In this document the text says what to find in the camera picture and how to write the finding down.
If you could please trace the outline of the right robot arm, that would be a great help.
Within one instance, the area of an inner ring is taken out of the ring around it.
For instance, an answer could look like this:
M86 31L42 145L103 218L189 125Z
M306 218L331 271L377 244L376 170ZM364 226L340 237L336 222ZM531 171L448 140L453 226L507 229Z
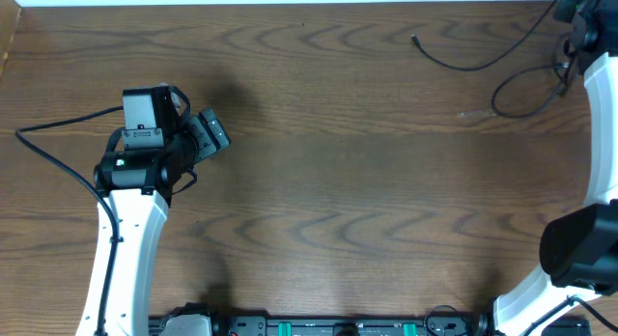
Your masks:
M580 210L545 228L538 265L497 297L492 335L566 335L555 322L573 308L617 292L617 0L556 0L555 19L569 23L591 116L591 160Z

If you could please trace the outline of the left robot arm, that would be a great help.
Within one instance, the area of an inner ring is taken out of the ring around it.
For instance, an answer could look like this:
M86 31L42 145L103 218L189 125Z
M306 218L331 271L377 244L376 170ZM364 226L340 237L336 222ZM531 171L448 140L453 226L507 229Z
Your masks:
M125 124L94 171L98 242L79 335L145 335L155 256L175 184L231 139L207 108L161 83L123 92Z

